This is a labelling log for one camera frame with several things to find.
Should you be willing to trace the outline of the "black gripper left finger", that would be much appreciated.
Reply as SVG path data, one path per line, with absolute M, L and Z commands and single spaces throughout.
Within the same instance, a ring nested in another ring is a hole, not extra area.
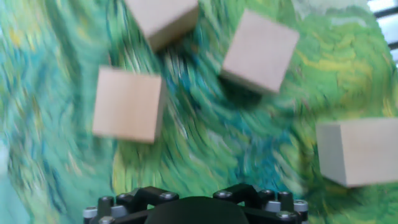
M 144 224 L 152 211 L 149 205 L 157 206 L 179 200 L 179 194 L 156 187 L 143 187 L 116 197 L 104 196 L 94 207 L 83 211 L 84 224 Z

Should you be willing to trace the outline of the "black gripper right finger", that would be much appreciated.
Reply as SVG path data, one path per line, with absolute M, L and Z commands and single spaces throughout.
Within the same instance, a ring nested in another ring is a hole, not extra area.
M 226 205 L 217 206 L 213 221 L 225 221 L 225 214 L 230 223 L 248 224 L 308 224 L 308 203 L 294 199 L 292 192 L 264 189 L 257 191 L 249 184 L 236 184 L 221 189 L 213 198 L 227 201 Z

